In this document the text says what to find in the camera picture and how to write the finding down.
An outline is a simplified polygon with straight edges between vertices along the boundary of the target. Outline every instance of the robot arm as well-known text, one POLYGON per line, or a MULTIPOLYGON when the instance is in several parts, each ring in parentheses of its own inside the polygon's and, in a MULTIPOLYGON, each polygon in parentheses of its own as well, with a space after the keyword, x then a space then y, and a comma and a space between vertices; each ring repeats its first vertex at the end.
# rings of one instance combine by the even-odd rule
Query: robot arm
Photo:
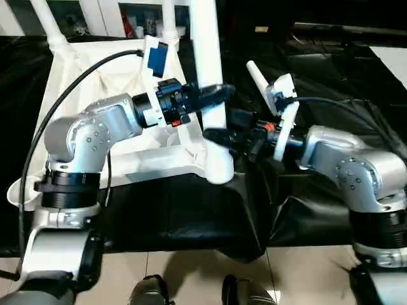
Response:
POLYGON ((121 94, 50 123, 44 136, 48 166, 35 185, 43 197, 22 263, 23 285, 0 304, 73 304, 78 292, 92 288, 103 254, 97 192, 110 148, 159 119, 172 126, 187 123, 189 113, 228 100, 234 91, 230 85, 198 89, 170 79, 156 92, 162 116, 152 113, 157 111, 147 94, 121 94))
MULTIPOLYGON (((244 153, 251 161, 274 156, 281 128, 253 113, 232 109, 230 123, 249 129, 207 129, 203 135, 244 153)), ((350 271, 358 304, 405 304, 407 299, 407 168, 392 152, 323 126, 293 128, 284 139, 285 158, 332 180, 350 210, 353 248, 362 264, 350 271)))

